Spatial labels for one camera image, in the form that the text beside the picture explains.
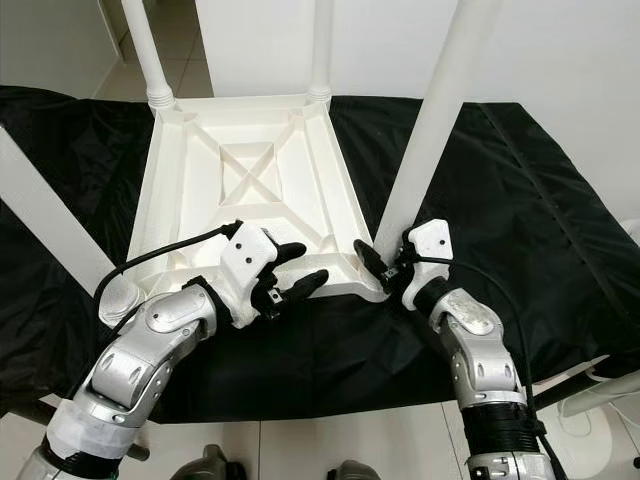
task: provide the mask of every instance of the black cable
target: black cable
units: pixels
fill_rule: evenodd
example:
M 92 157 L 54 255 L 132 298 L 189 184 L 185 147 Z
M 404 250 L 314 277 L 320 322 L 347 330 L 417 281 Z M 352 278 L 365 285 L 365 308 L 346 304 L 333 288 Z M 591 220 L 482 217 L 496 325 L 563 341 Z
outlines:
M 177 250 L 179 248 L 184 248 L 190 245 L 194 245 L 196 243 L 203 242 L 205 240 L 215 237 L 216 235 L 223 234 L 230 238 L 237 231 L 237 229 L 240 227 L 241 224 L 242 222 L 240 222 L 239 220 L 236 220 L 235 223 L 222 225 L 221 227 L 218 227 L 209 232 L 203 233 L 202 235 L 191 237 L 186 240 L 182 240 L 180 242 L 172 243 L 170 245 L 165 245 L 164 247 L 157 248 L 156 250 L 152 250 L 151 252 L 145 253 L 143 255 L 140 255 L 139 257 L 133 258 L 129 261 L 124 262 L 121 265 L 118 265 L 116 268 L 111 270 L 107 275 L 105 275 L 105 277 L 102 280 L 100 280 L 100 283 L 98 284 L 96 291 L 93 294 L 93 301 L 95 302 L 96 315 L 98 317 L 100 316 L 100 300 L 102 299 L 102 295 L 104 294 L 104 291 L 107 288 L 107 285 L 109 285 L 109 283 L 118 275 L 124 273 L 130 268 L 140 265 L 141 263 L 151 260 L 152 258 L 158 257 L 164 253 L 168 253 L 173 250 Z M 116 326 L 113 329 L 113 331 L 117 333 L 119 331 L 118 327 Z
M 105 289 L 107 288 L 109 283 L 118 275 L 121 275 L 122 273 L 129 270 L 130 268 L 133 268 L 136 265 L 140 265 L 141 263 L 146 262 L 147 260 L 151 260 L 152 258 L 158 257 L 164 253 L 168 253 L 173 250 L 177 250 L 179 248 L 184 248 L 190 245 L 194 245 L 196 243 L 203 242 L 205 240 L 215 237 L 216 235 L 223 234 L 227 238 L 231 238 L 235 234 L 235 232 L 238 230 L 240 225 L 242 225 L 242 222 L 240 220 L 236 220 L 234 223 L 222 225 L 218 228 L 210 230 L 196 237 L 191 237 L 186 240 L 182 240 L 180 242 L 175 242 L 169 245 L 165 245 L 164 247 L 157 248 L 156 250 L 152 250 L 151 252 L 145 253 L 143 255 L 140 255 L 139 257 L 133 258 L 127 262 L 124 262 L 123 264 L 118 265 L 116 268 L 111 270 L 107 275 L 105 275 L 105 277 L 102 280 L 100 280 L 100 283 L 96 287 L 96 291 L 93 294 L 93 301 L 95 304 L 96 316 L 100 318 L 100 300 L 102 300 L 102 295 L 104 294 Z M 104 342 L 101 342 L 102 344 L 98 346 L 98 356 L 100 356 L 102 352 L 118 337 L 118 333 L 120 333 L 120 330 L 122 330 L 122 328 L 127 324 L 127 322 L 136 314 L 136 312 L 138 311 L 138 308 L 140 308 L 140 305 L 136 305 L 131 310 L 129 310 L 124 315 L 124 317 L 122 317 L 122 319 L 116 324 L 116 326 L 113 327 L 113 329 L 109 333 L 109 336 L 106 338 L 106 340 Z M 91 370 L 91 368 L 93 368 L 94 363 L 95 363 L 95 359 L 92 359 L 90 362 L 87 362 L 87 365 L 85 365 L 82 375 L 80 376 L 80 380 L 71 387 L 71 390 L 67 394 L 66 398 L 71 398 L 75 394 L 75 392 L 78 390 L 78 388 L 82 384 L 82 381 L 89 374 L 89 371 Z
M 475 265 L 471 265 L 466 262 L 461 262 L 459 260 L 448 260 L 446 258 L 436 258 L 436 257 L 417 256 L 416 260 L 420 262 L 439 263 L 442 265 L 462 267 L 472 272 L 475 272 L 481 277 L 483 277 L 485 280 L 487 280 L 489 283 L 491 283 L 496 288 L 496 290 L 498 290 L 498 292 L 500 292 L 500 294 L 504 297 L 504 299 L 507 301 L 507 303 L 509 304 L 509 307 L 513 312 L 513 317 L 516 321 L 516 327 L 518 330 L 518 337 L 520 339 L 520 346 L 522 348 L 522 357 L 523 357 L 522 363 L 524 368 L 524 388 L 527 394 L 527 407 L 529 408 L 532 420 L 538 422 L 538 416 L 536 414 L 536 407 L 535 407 L 535 402 L 533 397 L 533 375 L 531 373 L 529 346 L 525 339 L 524 327 L 522 325 L 522 319 L 520 318 L 520 310 L 516 304 L 516 301 L 513 299 L 513 297 L 509 294 L 509 292 L 507 292 L 507 290 L 502 286 L 502 284 L 498 280 L 496 280 L 493 276 L 491 276 L 484 270 L 476 267 Z M 560 463 L 558 456 L 556 455 L 555 451 L 549 444 L 549 441 L 547 440 L 545 433 L 539 432 L 538 437 L 540 438 L 540 443 L 542 444 L 544 449 L 547 451 L 547 455 L 549 455 L 549 460 L 551 461 L 551 467 L 553 468 L 553 472 L 556 476 L 556 479 L 566 480 L 567 474 L 562 468 L 562 464 Z

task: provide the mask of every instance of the robotic hand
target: robotic hand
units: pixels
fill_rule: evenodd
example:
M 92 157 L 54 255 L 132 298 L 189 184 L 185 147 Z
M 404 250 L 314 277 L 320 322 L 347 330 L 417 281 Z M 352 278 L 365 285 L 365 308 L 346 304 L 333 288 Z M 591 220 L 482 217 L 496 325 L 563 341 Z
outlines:
M 233 321 L 245 326 L 257 316 L 276 318 L 328 279 L 314 272 L 285 291 L 273 270 L 303 255 L 304 245 L 278 245 L 268 232 L 236 222 L 218 276 L 198 277 L 182 290 L 144 302 L 127 330 L 102 353 L 73 400 L 63 400 L 19 480 L 113 479 L 180 360 Z
M 444 347 L 471 452 L 471 478 L 561 480 L 540 453 L 537 435 L 544 430 L 503 344 L 500 318 L 446 280 L 453 258 L 447 222 L 432 220 L 405 232 L 391 267 L 362 241 L 354 248 L 387 293 L 401 294 L 405 308 L 428 319 L 419 333 L 437 336 Z

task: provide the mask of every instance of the white cylinder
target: white cylinder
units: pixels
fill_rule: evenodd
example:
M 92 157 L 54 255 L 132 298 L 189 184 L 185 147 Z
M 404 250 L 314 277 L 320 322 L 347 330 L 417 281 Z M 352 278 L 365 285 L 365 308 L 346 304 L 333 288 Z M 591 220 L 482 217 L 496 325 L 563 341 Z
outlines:
M 122 8 L 147 83 L 149 106 L 152 109 L 173 107 L 176 101 L 162 70 L 143 0 L 122 0 Z
M 315 103 L 331 99 L 331 39 L 333 36 L 333 0 L 316 0 L 313 21 L 313 54 L 309 100 Z
M 616 398 L 640 392 L 640 371 L 599 383 L 558 403 L 563 417 L 572 417 Z
M 505 3 L 458 2 L 375 237 L 374 248 L 385 262 L 394 258 L 401 233 L 415 221 L 472 74 Z
M 85 291 L 93 296 L 114 265 L 0 126 L 0 198 Z M 115 325 L 143 299 L 122 275 L 103 295 L 102 320 Z

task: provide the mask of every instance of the black cloth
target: black cloth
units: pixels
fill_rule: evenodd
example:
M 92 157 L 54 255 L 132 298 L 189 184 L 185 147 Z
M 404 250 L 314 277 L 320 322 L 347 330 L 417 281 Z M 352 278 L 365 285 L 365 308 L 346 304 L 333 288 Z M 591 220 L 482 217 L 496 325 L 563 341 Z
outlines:
M 375 233 L 419 100 L 334 97 L 331 119 Z M 143 104 L 0 87 L 0 122 L 114 262 L 131 235 L 153 118 Z M 456 258 L 492 273 L 521 307 L 543 379 L 602 354 L 640 358 L 640 249 L 517 104 L 465 104 L 417 221 L 449 221 Z M 491 305 L 517 359 L 500 295 Z M 314 417 L 452 398 L 449 369 L 394 302 L 313 299 L 279 322 L 223 326 L 178 366 L 154 419 Z M 65 393 L 106 329 L 91 300 L 0 206 L 0 405 Z

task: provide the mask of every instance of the white rod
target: white rod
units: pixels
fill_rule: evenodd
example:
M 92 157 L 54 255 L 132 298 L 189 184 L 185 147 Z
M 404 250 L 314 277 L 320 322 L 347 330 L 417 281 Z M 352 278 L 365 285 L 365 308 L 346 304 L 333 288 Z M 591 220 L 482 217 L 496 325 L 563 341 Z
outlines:
M 505 3 L 506 0 L 458 2 L 374 241 L 386 262 L 394 258 L 400 235 L 416 219 L 472 73 Z
M 176 101 L 162 70 L 143 0 L 122 0 L 122 8 L 147 82 L 149 106 L 152 109 L 173 107 Z
M 325 103 L 331 99 L 331 39 L 333 37 L 333 0 L 316 0 L 313 18 L 313 54 L 309 100 Z
M 599 405 L 640 391 L 640 371 L 599 383 L 558 403 L 562 417 L 572 417 Z
M 93 296 L 114 266 L 98 244 L 0 126 L 0 198 L 85 291 Z M 115 325 L 142 298 L 120 275 L 103 295 L 101 316 Z

